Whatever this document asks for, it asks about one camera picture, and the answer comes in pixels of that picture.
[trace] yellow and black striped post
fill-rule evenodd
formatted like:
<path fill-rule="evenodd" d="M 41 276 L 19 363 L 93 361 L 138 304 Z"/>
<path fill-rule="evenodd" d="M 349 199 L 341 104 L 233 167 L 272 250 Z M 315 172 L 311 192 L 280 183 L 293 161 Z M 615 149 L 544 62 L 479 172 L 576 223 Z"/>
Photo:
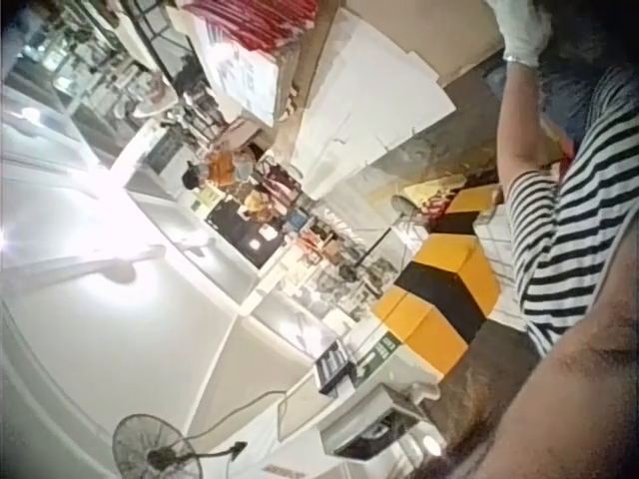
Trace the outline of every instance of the yellow and black striped post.
<path fill-rule="evenodd" d="M 474 234 L 496 185 L 461 190 L 373 312 L 442 375 L 457 363 L 499 297 Z"/>

